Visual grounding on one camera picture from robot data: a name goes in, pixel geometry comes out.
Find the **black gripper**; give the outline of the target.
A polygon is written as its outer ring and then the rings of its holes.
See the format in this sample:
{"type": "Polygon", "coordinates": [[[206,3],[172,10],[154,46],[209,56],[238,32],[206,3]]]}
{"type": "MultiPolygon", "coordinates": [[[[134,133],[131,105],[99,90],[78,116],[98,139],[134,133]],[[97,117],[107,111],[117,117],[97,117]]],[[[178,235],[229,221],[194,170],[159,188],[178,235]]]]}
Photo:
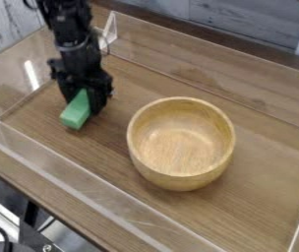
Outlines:
{"type": "Polygon", "coordinates": [[[90,69],[69,69],[62,59],[47,61],[51,79],[58,82],[66,102],[70,103],[82,89],[87,89],[91,112],[98,115],[113,93],[113,76],[102,66],[90,69]]]}

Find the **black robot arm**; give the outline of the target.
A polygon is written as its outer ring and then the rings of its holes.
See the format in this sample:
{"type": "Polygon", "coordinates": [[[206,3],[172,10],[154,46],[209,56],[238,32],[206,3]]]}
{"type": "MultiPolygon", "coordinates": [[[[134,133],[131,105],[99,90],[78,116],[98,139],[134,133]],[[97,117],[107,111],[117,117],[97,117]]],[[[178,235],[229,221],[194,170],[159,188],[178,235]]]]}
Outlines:
{"type": "Polygon", "coordinates": [[[47,61],[51,79],[58,82],[67,102],[82,90],[87,91],[91,114],[98,115],[113,95],[113,75],[103,67],[99,34],[91,25],[90,1],[35,1],[32,5],[30,0],[23,0],[28,9],[40,11],[61,55],[47,61]]]}

